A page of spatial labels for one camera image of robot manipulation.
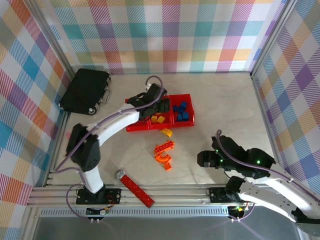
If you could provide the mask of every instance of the white floor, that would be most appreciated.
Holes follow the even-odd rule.
[[[95,116],[72,113],[67,126],[71,132],[77,123],[87,125],[117,110],[126,98],[145,91],[149,75],[112,76],[112,96],[101,105]],[[272,150],[248,73],[158,74],[171,94],[189,93],[195,112],[195,126],[172,128],[175,141],[171,155],[172,169],[165,171],[154,159],[156,144],[168,137],[158,130],[126,132],[121,130],[101,147],[99,171],[106,184],[119,183],[114,173],[126,171],[138,184],[223,184],[227,178],[220,169],[203,168],[197,164],[197,154],[212,150],[211,136],[218,129],[233,138],[244,149],[260,148],[271,156]],[[68,138],[65,136],[58,163],[63,160]],[[74,166],[71,160],[66,167]],[[51,184],[80,183],[76,172],[54,175]]]

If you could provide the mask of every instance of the red tray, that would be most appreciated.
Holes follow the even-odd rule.
[[[161,113],[158,116],[163,116],[165,119],[163,123],[152,123],[151,120],[147,121],[138,121],[134,124],[131,124],[126,127],[127,132],[135,132],[135,131],[145,131],[145,130],[154,130],[154,129],[170,129],[170,128],[179,128],[179,127],[192,127],[195,125],[195,112],[192,107],[190,94],[176,94],[176,95],[168,95],[164,98],[170,99],[170,110],[166,113]],[[178,112],[174,112],[173,105],[177,107],[185,101],[186,109],[185,113],[189,114],[188,121],[177,121]]]

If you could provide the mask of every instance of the plaid fabric backdrop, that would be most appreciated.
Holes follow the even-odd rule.
[[[0,2],[0,239],[16,239],[43,177],[69,78],[22,0]]]
[[[256,84],[285,169],[320,194],[320,0],[300,0]]]
[[[75,69],[113,74],[247,71],[284,2],[38,0]]]

